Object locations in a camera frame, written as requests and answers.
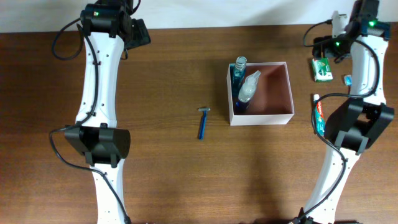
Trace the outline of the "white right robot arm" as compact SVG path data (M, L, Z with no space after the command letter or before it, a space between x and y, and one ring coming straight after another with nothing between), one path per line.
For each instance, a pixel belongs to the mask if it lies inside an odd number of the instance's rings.
M324 134L325 160L315 188L292 223L334 223L336 208L355 163L394 119L383 90L384 56L391 25L378 20L379 0L357 0L351 14L335 12L327 20L332 34L310 44L315 59L352 61L347 99L329 115Z

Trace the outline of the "green soap box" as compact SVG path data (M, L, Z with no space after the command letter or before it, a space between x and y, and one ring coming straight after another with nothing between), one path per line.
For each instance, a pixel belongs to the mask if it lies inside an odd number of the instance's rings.
M313 76L316 82L330 82L333 79L327 58L312 59Z

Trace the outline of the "clear purple spray bottle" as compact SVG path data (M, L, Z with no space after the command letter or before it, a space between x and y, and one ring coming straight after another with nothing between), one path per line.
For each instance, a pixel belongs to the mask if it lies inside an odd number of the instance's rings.
M256 92L258 79L261 76L261 72L257 70L253 74L246 77L238 94L238 100L236 101L236 111L238 113L244 113Z

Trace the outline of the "blue mouthwash bottle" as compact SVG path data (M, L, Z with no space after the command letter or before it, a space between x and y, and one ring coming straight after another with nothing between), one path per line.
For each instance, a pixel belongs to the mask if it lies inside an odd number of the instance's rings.
M244 56L239 56L231 73L231 90L232 96L237 96L239 94L243 78L246 74L246 63L247 58Z

